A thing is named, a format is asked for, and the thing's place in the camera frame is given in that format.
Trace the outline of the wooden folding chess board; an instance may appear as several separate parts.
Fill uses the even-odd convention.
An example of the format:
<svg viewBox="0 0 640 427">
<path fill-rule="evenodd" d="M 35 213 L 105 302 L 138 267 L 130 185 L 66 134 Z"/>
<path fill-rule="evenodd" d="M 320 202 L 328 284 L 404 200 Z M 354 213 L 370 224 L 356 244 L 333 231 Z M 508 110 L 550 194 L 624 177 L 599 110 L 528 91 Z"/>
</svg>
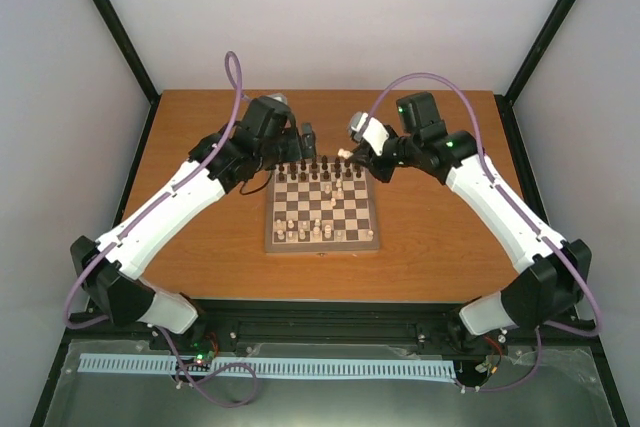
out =
<svg viewBox="0 0 640 427">
<path fill-rule="evenodd" d="M 380 247 L 373 178 L 332 156 L 278 165 L 266 189 L 269 254 L 375 252 Z"/>
</svg>

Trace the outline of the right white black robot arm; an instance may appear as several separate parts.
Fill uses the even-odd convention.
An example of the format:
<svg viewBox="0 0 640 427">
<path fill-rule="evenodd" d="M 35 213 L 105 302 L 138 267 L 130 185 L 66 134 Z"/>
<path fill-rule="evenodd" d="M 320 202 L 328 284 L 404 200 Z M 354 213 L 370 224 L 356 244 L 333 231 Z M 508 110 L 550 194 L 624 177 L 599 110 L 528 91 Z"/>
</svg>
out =
<svg viewBox="0 0 640 427">
<path fill-rule="evenodd" d="M 497 329 L 534 329 L 585 296 L 591 251 L 567 241 L 543 222 L 511 189 L 467 131 L 448 132 L 429 92 L 396 102 L 404 133 L 366 112 L 356 113 L 348 132 L 356 147 L 349 159 L 387 183 L 400 167 L 437 179 L 459 196 L 498 240 L 516 278 L 502 290 L 461 307 L 450 323 L 463 340 Z"/>
</svg>

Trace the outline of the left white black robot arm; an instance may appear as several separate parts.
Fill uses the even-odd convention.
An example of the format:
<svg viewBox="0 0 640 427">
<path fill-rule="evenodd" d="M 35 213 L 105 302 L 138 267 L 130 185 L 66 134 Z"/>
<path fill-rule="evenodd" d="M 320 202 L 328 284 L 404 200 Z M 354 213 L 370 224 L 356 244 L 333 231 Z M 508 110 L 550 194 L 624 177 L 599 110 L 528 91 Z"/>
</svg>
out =
<svg viewBox="0 0 640 427">
<path fill-rule="evenodd" d="M 192 219 L 260 171 L 309 160 L 316 138 L 308 123 L 297 124 L 281 96 L 251 100 L 219 131 L 203 137 L 172 178 L 130 217 L 98 239 L 79 237 L 71 246 L 83 289 L 117 327 L 140 322 L 172 332 L 186 349 L 201 347 L 208 325 L 185 295 L 144 280 L 160 250 Z"/>
</svg>

